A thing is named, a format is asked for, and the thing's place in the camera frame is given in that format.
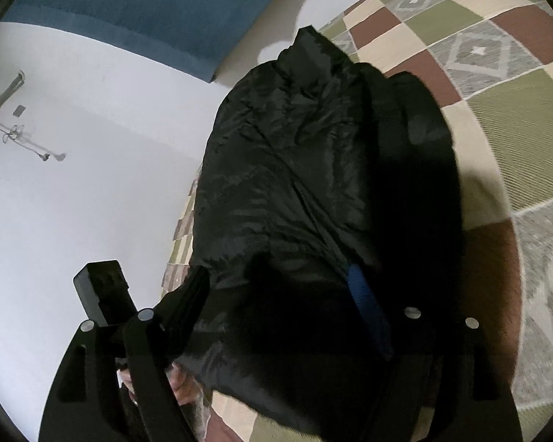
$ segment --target blue fabric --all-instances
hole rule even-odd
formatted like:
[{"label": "blue fabric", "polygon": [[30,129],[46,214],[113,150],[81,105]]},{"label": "blue fabric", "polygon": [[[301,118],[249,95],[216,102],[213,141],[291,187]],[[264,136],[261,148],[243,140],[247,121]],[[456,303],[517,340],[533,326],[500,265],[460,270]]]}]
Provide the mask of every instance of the blue fabric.
[{"label": "blue fabric", "polygon": [[16,0],[3,21],[49,26],[204,81],[270,0]]},{"label": "blue fabric", "polygon": [[390,360],[393,357],[391,326],[358,264],[350,266],[346,282],[377,351],[384,359]]}]

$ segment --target black jacket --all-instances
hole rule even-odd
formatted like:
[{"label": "black jacket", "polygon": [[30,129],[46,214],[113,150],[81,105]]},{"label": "black jacket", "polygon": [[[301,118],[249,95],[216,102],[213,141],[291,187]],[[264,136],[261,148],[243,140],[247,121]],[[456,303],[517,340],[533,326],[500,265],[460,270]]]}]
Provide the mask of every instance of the black jacket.
[{"label": "black jacket", "polygon": [[180,362],[283,425],[358,440],[389,363],[348,268],[360,265],[392,330],[406,306],[451,316],[451,134],[419,79],[385,78],[304,28],[221,104],[193,234],[191,268],[208,269],[211,292]]}]

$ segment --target wall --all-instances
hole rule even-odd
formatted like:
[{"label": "wall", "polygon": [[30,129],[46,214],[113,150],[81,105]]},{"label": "wall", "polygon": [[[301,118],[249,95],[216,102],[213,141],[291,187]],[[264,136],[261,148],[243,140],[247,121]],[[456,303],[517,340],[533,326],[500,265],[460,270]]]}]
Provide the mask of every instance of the wall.
[{"label": "wall", "polygon": [[[0,92],[26,84],[0,121],[23,123],[63,162],[0,139],[0,401],[36,440],[53,375],[85,317],[72,277],[118,259],[138,307],[159,296],[168,242],[229,88],[296,30],[357,0],[274,0],[206,84],[54,29],[0,25]],[[16,120],[16,105],[27,110]]]}]

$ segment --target patchwork bedspread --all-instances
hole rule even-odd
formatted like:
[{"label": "patchwork bedspread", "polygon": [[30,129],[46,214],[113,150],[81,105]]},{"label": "patchwork bedspread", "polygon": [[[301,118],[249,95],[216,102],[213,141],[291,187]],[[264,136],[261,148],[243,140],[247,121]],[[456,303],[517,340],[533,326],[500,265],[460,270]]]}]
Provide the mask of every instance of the patchwork bedspread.
[{"label": "patchwork bedspread", "polygon": [[[431,90],[453,133],[463,310],[511,381],[525,440],[553,413],[553,11],[545,0],[360,0],[321,30],[349,57]],[[192,251],[193,183],[163,281]],[[302,441],[243,404],[213,405],[244,442]]]}]

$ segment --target blue panel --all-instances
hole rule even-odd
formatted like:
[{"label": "blue panel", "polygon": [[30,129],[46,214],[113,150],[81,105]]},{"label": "blue panel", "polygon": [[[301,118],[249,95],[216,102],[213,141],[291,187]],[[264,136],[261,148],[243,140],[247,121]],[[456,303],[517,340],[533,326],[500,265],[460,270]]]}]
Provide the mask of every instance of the blue panel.
[{"label": "blue panel", "polygon": [[16,0],[4,21],[87,36],[211,81],[270,0]]}]

